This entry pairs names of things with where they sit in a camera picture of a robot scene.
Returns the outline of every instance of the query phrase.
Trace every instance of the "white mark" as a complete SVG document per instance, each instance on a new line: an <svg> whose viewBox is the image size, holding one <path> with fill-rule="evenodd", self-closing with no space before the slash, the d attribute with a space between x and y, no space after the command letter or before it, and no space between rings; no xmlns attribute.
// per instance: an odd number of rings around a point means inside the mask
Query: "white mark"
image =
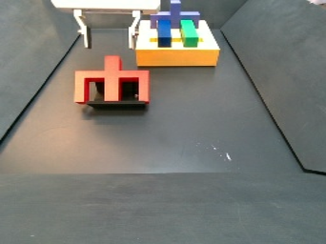
<svg viewBox="0 0 326 244"><path fill-rule="evenodd" d="M226 159L230 161L230 157L229 157L229 154L226 153Z"/></svg>

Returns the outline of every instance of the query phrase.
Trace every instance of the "building blocks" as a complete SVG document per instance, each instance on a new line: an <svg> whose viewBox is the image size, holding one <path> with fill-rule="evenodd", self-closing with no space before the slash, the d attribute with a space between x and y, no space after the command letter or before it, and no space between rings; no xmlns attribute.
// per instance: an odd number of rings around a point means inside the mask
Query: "building blocks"
<svg viewBox="0 0 326 244"><path fill-rule="evenodd" d="M178 31L182 47L196 48L198 45L198 35L192 20L180 20Z"/></svg>
<svg viewBox="0 0 326 244"><path fill-rule="evenodd" d="M136 43L136 63L140 67L158 66L216 66L218 46L204 20L196 29L198 35L197 47L182 47L180 31L172 29L172 46L158 48L156 29L149 28L149 20L140 21Z"/></svg>
<svg viewBox="0 0 326 244"><path fill-rule="evenodd" d="M200 14L197 11L180 11L180 1L170 0L169 11L160 11L149 15L149 27L156 28L158 20L169 20L173 29L178 29L178 22L181 19L192 20L196 28L198 27Z"/></svg>
<svg viewBox="0 0 326 244"><path fill-rule="evenodd" d="M89 85L94 82L101 100L89 101ZM117 56L104 57L102 71L74 72L74 103L93 107L144 107L149 102L149 72L122 71Z"/></svg>
<svg viewBox="0 0 326 244"><path fill-rule="evenodd" d="M169 47L161 45L161 23L168 22ZM200 14L180 11L178 0L170 0L169 11L160 11L149 16L149 20L140 21L134 49L137 66L216 66L218 50Z"/></svg>
<svg viewBox="0 0 326 244"><path fill-rule="evenodd" d="M170 42L172 42L170 21L158 20L157 21L157 47L169 48Z"/></svg>

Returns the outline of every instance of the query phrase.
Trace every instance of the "green block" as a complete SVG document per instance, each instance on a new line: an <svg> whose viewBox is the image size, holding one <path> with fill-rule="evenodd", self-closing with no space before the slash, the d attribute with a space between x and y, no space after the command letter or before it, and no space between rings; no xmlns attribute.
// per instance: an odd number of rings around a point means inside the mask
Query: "green block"
<svg viewBox="0 0 326 244"><path fill-rule="evenodd" d="M192 20L180 20L180 37L182 47L196 48L198 45L198 35Z"/></svg>

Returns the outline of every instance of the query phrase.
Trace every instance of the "orange block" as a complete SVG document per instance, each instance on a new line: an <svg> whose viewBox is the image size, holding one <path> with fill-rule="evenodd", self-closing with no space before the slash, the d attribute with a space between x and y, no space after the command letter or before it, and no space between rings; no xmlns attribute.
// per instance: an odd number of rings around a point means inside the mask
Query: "orange block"
<svg viewBox="0 0 326 244"><path fill-rule="evenodd" d="M104 71L74 72L74 103L89 101L89 83L104 82L104 101L121 101L122 82L138 83L138 101L149 102L149 72L122 71L122 61L118 56L104 57Z"/></svg>

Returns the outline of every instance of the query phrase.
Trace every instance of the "yellow block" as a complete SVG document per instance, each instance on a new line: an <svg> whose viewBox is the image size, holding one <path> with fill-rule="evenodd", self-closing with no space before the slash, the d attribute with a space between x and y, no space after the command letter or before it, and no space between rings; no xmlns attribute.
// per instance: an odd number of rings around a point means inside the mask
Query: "yellow block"
<svg viewBox="0 0 326 244"><path fill-rule="evenodd" d="M149 20L141 20L136 43L137 66L216 66L218 46L204 20L198 22L200 37L196 48L184 48L177 29L172 29L172 46L157 48L156 29L149 28Z"/></svg>

